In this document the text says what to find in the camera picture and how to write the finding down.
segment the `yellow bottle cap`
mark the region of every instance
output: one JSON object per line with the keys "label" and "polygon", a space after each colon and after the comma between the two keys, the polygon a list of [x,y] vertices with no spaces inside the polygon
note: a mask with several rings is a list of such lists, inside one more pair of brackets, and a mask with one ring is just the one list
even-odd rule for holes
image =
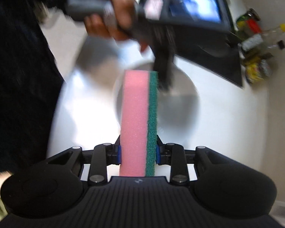
{"label": "yellow bottle cap", "polygon": [[285,24],[280,24],[280,28],[283,32],[285,32]]}

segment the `person's hand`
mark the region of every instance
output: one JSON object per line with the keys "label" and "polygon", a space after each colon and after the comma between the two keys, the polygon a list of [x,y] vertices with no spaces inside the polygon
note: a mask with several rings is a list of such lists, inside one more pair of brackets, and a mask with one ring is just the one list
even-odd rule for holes
{"label": "person's hand", "polygon": [[[131,15],[134,13],[135,0],[111,0],[111,2],[119,25],[123,29],[130,28],[132,24]],[[104,38],[113,37],[117,41],[129,39],[129,37],[121,31],[118,31],[115,28],[107,28],[104,25],[102,18],[97,14],[92,14],[91,16],[86,17],[84,24],[89,35],[101,36]],[[148,46],[146,43],[142,42],[140,45],[141,51],[144,51]]]}

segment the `black clothing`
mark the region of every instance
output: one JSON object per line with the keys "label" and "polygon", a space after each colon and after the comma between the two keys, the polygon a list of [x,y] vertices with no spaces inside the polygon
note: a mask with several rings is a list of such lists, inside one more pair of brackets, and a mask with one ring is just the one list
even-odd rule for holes
{"label": "black clothing", "polygon": [[[36,0],[63,9],[65,0]],[[0,0],[0,172],[45,159],[63,78],[32,9]]]}

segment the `black bottle cap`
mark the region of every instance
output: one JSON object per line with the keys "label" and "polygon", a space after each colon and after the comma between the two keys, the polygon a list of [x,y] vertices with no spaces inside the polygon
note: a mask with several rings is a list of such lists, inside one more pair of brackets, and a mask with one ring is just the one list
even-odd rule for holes
{"label": "black bottle cap", "polygon": [[280,40],[279,42],[277,42],[277,46],[279,47],[280,50],[285,49],[285,43],[283,40]]}
{"label": "black bottle cap", "polygon": [[256,21],[260,21],[261,18],[260,16],[258,15],[258,13],[253,9],[253,8],[250,8],[248,10],[248,13],[250,13],[252,15],[252,17],[256,20]]}

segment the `white countertop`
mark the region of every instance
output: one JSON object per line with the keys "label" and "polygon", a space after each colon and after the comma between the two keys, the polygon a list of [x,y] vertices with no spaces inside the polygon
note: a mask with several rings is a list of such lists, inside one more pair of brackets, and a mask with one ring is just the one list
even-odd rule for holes
{"label": "white countertop", "polygon": [[[230,0],[230,10],[233,18],[245,13],[241,0]],[[56,58],[59,52],[63,54],[64,42],[58,51],[57,46],[51,46],[51,39],[48,40]],[[117,45],[113,41],[88,37],[61,91],[48,155],[73,145],[89,150],[98,144],[114,143],[120,132],[115,112],[115,80],[124,69],[153,58],[151,50],[142,56],[133,41]],[[181,58],[176,58],[175,64],[191,78],[199,95],[198,119],[184,147],[194,150],[204,145],[259,169],[266,133],[266,85],[252,89],[244,83],[241,89]],[[109,177],[118,172],[118,166],[108,167]],[[192,166],[189,166],[189,174],[191,179],[195,178]],[[157,166],[156,175],[169,176],[169,166]]]}

